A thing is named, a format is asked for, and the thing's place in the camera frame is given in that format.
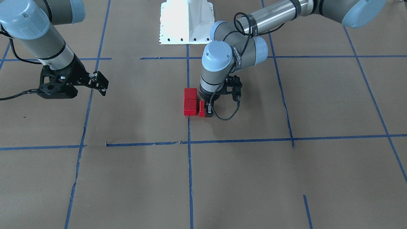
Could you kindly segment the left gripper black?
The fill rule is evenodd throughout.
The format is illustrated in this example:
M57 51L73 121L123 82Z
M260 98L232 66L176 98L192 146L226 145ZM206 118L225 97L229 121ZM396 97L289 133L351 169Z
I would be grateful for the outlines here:
M220 94L213 92L208 92L204 89L199 89L199 95L202 100L205 101L205 117L213 117L212 104L220 98Z

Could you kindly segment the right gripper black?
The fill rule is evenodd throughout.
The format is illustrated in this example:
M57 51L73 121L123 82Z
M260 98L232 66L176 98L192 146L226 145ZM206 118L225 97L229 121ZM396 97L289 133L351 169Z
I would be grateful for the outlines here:
M78 94L75 86L89 86L106 96L108 85L108 79L100 71L88 73L74 55L73 61L63 69L51 70L48 65L42 67L37 95L47 100L71 99Z

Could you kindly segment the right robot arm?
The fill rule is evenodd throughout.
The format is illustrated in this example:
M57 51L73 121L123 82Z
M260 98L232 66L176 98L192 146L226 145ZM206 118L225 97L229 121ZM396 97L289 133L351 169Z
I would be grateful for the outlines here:
M81 0L2 0L1 33L9 38L11 46L17 40L42 64L37 89L23 91L11 100L25 94L37 94L44 99L71 99L77 96L76 86L94 88L106 95L108 80L100 72L89 73L69 47L55 25L82 22L86 16Z

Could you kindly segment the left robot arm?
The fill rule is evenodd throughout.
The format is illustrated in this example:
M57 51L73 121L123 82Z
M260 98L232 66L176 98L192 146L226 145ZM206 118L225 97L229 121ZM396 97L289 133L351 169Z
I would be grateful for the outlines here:
M238 12L232 22L216 21L202 56L199 116L216 114L215 101L230 94L240 106L240 78L231 74L262 63L268 45L262 35L275 32L286 22L312 14L343 26L360 28L374 19L385 0L280 0L251 14Z

